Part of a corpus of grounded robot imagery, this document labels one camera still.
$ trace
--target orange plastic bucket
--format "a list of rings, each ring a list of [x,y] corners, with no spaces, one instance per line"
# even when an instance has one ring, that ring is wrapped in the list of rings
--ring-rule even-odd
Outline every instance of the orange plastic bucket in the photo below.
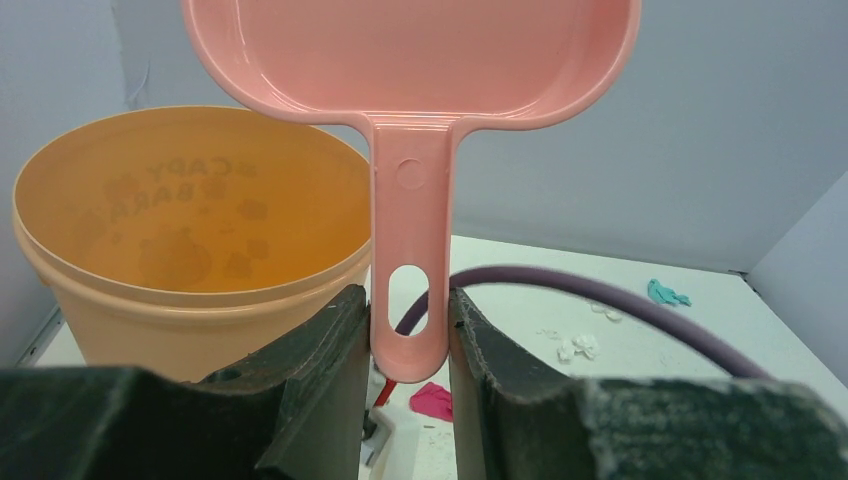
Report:
[[[90,365],[199,380],[315,314],[370,264],[369,168],[243,109],[73,130],[15,184],[14,228]]]

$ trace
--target white debris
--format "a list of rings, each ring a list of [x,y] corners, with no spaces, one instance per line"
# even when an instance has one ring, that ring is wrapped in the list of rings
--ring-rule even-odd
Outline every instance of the white debris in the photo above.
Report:
[[[574,359],[574,346],[563,341],[557,349],[557,358],[559,363],[571,363],[571,360]]]
[[[574,345],[576,353],[582,353],[589,360],[594,360],[601,354],[601,348],[594,335],[577,335],[571,339],[571,344]]]
[[[618,310],[609,309],[607,310],[607,318],[609,318],[613,322],[620,322],[621,312],[619,312]]]
[[[545,337],[548,338],[548,340],[559,340],[560,338],[562,338],[562,337],[560,337],[559,332],[557,332],[556,330],[548,329],[548,328],[543,328],[543,329],[539,330],[538,332],[536,332],[536,334],[537,335],[544,335]]]

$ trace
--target circular indent on handle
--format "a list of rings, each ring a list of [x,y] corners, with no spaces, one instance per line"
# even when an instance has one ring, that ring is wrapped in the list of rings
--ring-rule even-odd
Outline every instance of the circular indent on handle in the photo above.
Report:
[[[409,190],[424,185],[424,165],[421,165],[419,160],[407,158],[398,165],[397,169],[398,183]]]

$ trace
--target scoop handle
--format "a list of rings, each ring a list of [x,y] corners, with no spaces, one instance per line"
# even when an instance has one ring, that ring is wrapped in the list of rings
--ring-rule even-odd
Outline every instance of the scoop handle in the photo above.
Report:
[[[376,125],[371,141],[371,351],[399,383],[436,373],[448,354],[447,303],[454,146],[442,126]],[[428,320],[415,336],[389,323],[389,280],[414,265],[429,281]]]

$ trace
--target pink cloth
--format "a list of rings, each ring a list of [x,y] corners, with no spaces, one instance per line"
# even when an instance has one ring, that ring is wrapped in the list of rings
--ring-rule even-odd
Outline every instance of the pink cloth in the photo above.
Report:
[[[409,408],[413,412],[453,422],[453,399],[450,392],[429,382],[409,399]]]

